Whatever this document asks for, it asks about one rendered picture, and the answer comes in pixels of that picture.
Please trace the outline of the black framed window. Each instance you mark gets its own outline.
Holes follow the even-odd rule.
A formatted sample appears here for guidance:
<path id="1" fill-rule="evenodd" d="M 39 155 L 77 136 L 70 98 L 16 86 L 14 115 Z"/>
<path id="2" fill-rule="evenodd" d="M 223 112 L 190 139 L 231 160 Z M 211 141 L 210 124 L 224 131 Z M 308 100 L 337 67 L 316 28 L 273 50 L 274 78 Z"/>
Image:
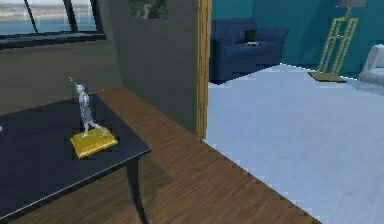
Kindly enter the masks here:
<path id="1" fill-rule="evenodd" d="M 105 39 L 98 0 L 0 0 L 0 50 Z"/>

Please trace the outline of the yellow wooden door frame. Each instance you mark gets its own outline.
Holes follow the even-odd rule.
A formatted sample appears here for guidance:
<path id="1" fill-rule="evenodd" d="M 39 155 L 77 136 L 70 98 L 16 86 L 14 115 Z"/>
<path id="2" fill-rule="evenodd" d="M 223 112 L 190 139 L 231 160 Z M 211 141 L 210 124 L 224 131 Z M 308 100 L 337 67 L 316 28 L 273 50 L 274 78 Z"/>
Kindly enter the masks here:
<path id="1" fill-rule="evenodd" d="M 212 0 L 198 0 L 197 125 L 199 140 L 206 138 Z"/>

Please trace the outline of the black table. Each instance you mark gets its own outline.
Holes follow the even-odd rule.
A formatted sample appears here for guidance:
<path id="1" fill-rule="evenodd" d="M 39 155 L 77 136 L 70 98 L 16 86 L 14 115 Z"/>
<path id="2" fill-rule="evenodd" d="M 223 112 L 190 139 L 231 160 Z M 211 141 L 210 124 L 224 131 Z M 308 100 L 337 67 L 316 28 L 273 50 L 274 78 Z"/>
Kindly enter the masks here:
<path id="1" fill-rule="evenodd" d="M 118 144 L 86 159 L 70 138 L 82 129 L 75 98 L 0 116 L 0 224 L 9 222 L 125 167 L 142 224 L 149 224 L 140 197 L 139 159 L 151 148 L 93 94 L 92 116 Z"/>

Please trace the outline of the dark blue sofa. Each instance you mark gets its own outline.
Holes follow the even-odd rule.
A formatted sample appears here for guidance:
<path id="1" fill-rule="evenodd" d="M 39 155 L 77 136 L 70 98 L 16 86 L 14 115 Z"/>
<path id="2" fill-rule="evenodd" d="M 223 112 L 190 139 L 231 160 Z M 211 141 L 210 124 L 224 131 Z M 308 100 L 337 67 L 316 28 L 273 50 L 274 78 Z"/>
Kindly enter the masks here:
<path id="1" fill-rule="evenodd" d="M 257 46 L 244 43 L 255 31 Z M 289 30 L 259 26 L 254 18 L 215 19 L 211 22 L 209 81 L 222 84 L 281 63 Z"/>

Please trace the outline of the framed green picture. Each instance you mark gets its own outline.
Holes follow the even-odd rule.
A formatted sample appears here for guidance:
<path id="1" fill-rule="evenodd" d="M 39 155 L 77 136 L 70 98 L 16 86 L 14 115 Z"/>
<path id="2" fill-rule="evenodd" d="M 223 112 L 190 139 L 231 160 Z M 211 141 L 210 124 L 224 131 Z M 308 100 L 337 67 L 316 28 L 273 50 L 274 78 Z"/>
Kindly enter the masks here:
<path id="1" fill-rule="evenodd" d="M 168 19 L 167 0 L 129 0 L 129 8 L 135 19 Z"/>

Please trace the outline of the silver statue on gold base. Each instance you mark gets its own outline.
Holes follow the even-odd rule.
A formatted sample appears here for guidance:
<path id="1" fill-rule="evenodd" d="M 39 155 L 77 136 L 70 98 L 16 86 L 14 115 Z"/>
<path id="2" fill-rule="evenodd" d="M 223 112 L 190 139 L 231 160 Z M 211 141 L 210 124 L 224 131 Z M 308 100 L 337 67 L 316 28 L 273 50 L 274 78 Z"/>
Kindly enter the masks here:
<path id="1" fill-rule="evenodd" d="M 118 141 L 113 134 L 106 127 L 100 126 L 94 121 L 89 107 L 90 98 L 85 92 L 85 87 L 77 84 L 72 77 L 69 80 L 74 84 L 78 93 L 80 117 L 84 126 L 82 133 L 76 134 L 70 139 L 78 158 L 85 158 L 117 145 Z"/>

